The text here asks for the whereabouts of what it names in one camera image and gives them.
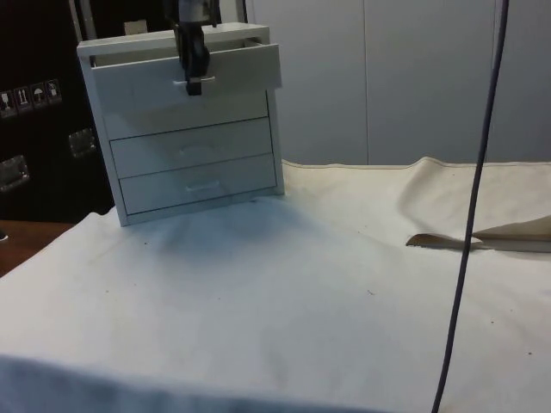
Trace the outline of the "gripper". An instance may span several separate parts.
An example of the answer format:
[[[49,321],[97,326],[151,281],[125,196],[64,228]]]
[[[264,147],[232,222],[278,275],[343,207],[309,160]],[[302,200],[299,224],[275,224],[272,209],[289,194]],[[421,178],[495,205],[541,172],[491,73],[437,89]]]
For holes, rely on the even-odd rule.
[[[178,22],[175,27],[176,47],[184,69],[185,89],[189,96],[200,96],[207,78],[210,54],[205,46],[200,22]]]

